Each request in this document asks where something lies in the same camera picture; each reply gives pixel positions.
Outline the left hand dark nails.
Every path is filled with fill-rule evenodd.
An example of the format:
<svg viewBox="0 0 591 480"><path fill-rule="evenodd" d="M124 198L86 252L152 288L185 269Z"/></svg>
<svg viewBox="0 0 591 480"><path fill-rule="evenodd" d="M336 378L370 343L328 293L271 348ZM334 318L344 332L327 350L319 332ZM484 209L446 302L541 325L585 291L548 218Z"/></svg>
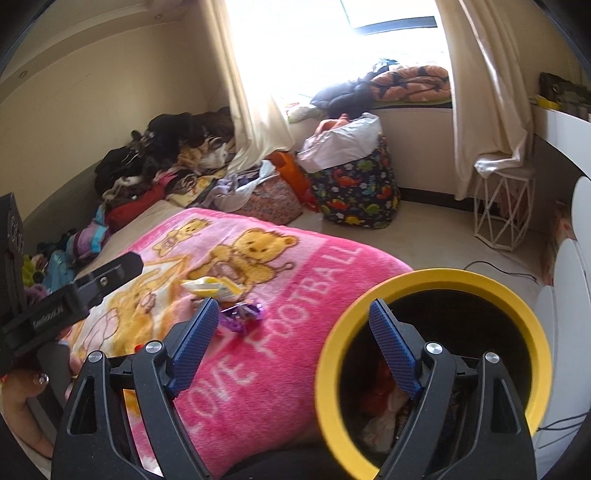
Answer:
<svg viewBox="0 0 591 480"><path fill-rule="evenodd" d="M55 441L51 440L43 430L28 401L50 392L51 396L41 400L41 412L51 425L58 429L73 388L73 380L79 374L82 363L79 356L69 356L70 373L67 385L62 383L52 387L50 377L46 373L27 368L13 370L1 382L2 411L8 428L21 444L45 459L52 459Z"/></svg>

